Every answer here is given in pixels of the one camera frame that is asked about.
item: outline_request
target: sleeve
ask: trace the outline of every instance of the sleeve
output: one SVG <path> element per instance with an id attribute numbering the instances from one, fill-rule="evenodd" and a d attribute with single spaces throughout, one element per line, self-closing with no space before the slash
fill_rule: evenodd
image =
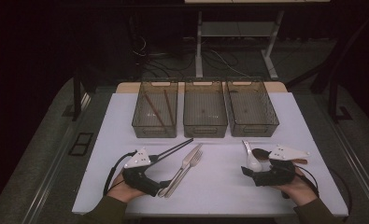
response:
<path id="1" fill-rule="evenodd" d="M 301 224 L 343 223 L 330 212 L 321 199 L 317 199 L 302 206 L 294 207 L 294 211 L 297 213 Z"/>
<path id="2" fill-rule="evenodd" d="M 121 224 L 126 205 L 117 199 L 105 196 L 91 212 L 82 216 L 78 224 Z"/>

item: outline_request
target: white table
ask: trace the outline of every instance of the white table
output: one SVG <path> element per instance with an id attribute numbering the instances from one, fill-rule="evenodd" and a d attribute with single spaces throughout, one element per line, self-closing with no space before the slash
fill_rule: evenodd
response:
<path id="1" fill-rule="evenodd" d="M 294 214 L 295 206 L 280 192 L 269 187 L 255 187 L 251 178 L 241 172 L 246 166 L 243 139 L 253 147 L 272 150 L 276 144 L 309 151 L 308 165 L 303 165 L 317 178 L 320 198 L 336 216 L 347 216 L 348 210 L 318 148 L 305 124 L 291 93 L 270 93 L 280 125 L 269 138 L 231 137 L 194 139 L 192 143 L 155 164 L 146 172 L 155 181 L 173 177 L 185 155 L 197 144 L 204 143 L 203 156 L 168 198 L 144 196 L 132 201 L 127 217 L 281 217 Z M 113 94 L 97 137 L 92 156 L 83 177 L 73 212 L 91 211 L 102 198 L 110 168 L 127 152 L 146 147 L 149 154 L 159 154 L 187 139 L 183 135 L 183 93 L 178 94 L 177 138 L 138 139 L 131 126 L 136 93 Z"/>

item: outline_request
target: transparent bin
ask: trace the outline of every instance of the transparent bin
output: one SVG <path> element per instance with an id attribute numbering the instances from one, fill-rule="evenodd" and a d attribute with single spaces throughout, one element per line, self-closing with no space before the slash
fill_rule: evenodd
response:
<path id="1" fill-rule="evenodd" d="M 270 137 L 279 125 L 260 77 L 228 77 L 225 102 L 234 137 Z"/>
<path id="2" fill-rule="evenodd" d="M 177 137 L 177 91 L 177 78 L 143 78 L 132 120 L 136 137 Z"/>
<path id="3" fill-rule="evenodd" d="M 223 138 L 228 126 L 222 79 L 189 77 L 185 79 L 184 136 Z"/>

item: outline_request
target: tray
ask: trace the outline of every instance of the tray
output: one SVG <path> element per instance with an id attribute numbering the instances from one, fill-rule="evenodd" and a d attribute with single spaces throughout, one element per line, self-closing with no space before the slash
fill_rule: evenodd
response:
<path id="1" fill-rule="evenodd" d="M 137 138 L 177 137 L 177 91 L 177 78 L 143 78 L 132 120 Z"/>
<path id="2" fill-rule="evenodd" d="M 190 77 L 185 79 L 184 136 L 223 138 L 228 126 L 222 79 Z"/>
<path id="3" fill-rule="evenodd" d="M 228 77 L 225 101 L 231 135 L 270 137 L 279 125 L 277 114 L 260 77 Z"/>

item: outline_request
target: hand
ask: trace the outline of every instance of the hand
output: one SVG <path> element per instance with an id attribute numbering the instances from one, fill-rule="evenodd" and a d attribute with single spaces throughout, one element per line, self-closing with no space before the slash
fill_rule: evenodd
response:
<path id="1" fill-rule="evenodd" d="M 122 170 L 112 182 L 113 186 L 107 193 L 107 196 L 115 198 L 123 203 L 128 203 L 134 198 L 145 195 L 143 191 L 133 189 L 125 183 L 122 176 Z"/>
<path id="2" fill-rule="evenodd" d="M 299 175 L 304 175 L 298 167 L 295 168 L 295 172 Z M 306 182 L 298 176 L 296 176 L 290 184 L 273 186 L 272 188 L 280 189 L 285 192 L 299 206 L 310 203 L 318 198 Z"/>

